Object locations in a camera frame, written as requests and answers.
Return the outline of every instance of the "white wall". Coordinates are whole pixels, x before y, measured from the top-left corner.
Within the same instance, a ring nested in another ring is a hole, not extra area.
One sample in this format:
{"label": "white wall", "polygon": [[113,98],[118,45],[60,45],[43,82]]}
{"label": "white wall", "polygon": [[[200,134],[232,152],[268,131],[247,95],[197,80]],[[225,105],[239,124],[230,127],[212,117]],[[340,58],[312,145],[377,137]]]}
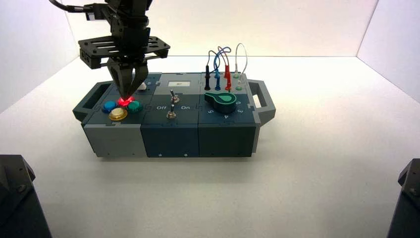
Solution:
{"label": "white wall", "polygon": [[0,34],[0,112],[78,54],[65,13],[48,0],[1,1]]}
{"label": "white wall", "polygon": [[[170,55],[206,55],[217,45],[243,42],[254,56],[355,56],[376,2],[155,0],[147,16],[151,34],[171,45]],[[106,22],[74,13],[68,18],[76,40],[109,35]]]}
{"label": "white wall", "polygon": [[420,1],[379,0],[358,57],[420,102]]}

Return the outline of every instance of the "green button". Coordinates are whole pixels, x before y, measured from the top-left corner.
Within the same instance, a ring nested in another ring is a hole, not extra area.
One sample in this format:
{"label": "green button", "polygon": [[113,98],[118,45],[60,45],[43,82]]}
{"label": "green button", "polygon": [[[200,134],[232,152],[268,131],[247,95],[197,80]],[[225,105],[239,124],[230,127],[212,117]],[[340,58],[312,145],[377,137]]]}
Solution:
{"label": "green button", "polygon": [[133,101],[127,106],[127,110],[131,113],[139,112],[143,109],[143,105],[139,101]]}
{"label": "green button", "polygon": [[229,102],[230,100],[232,100],[232,97],[229,96],[229,95],[221,95],[219,97],[220,97],[220,99],[222,99],[225,102]]}

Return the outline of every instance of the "blue cable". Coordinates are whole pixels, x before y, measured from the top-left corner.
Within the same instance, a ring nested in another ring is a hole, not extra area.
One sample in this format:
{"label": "blue cable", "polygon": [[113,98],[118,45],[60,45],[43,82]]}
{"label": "blue cable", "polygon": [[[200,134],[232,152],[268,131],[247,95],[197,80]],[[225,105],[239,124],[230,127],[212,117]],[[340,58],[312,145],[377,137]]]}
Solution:
{"label": "blue cable", "polygon": [[[213,67],[214,70],[212,72],[215,72],[214,77],[216,78],[216,86],[215,86],[215,90],[220,90],[220,73],[219,73],[219,66],[220,66],[220,58],[219,55],[221,55],[223,52],[225,53],[230,53],[232,50],[230,47],[224,47],[222,48],[219,52],[217,52],[216,56],[214,57],[214,61],[213,61]],[[216,65],[216,58],[219,59],[219,65]]]}

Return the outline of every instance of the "yellow button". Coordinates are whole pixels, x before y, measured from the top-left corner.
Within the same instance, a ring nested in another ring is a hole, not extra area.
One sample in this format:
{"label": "yellow button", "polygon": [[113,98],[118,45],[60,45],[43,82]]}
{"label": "yellow button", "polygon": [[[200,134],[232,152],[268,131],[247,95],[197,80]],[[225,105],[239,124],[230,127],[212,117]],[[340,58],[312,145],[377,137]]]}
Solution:
{"label": "yellow button", "polygon": [[115,108],[109,113],[108,117],[111,120],[122,120],[127,116],[127,110],[123,108]]}

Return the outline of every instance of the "screw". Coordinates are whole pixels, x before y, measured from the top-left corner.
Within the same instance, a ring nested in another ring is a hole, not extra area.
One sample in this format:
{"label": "screw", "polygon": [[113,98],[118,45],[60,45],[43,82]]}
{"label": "screw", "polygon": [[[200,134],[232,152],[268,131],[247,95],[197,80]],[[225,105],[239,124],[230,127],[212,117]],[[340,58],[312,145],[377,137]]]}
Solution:
{"label": "screw", "polygon": [[415,188],[410,188],[410,193],[414,196],[414,197],[420,197],[420,193],[415,189]]}
{"label": "screw", "polygon": [[24,184],[19,185],[19,187],[16,188],[16,191],[18,193],[23,193],[23,191],[25,191],[25,190],[26,190],[26,185],[24,185]]}

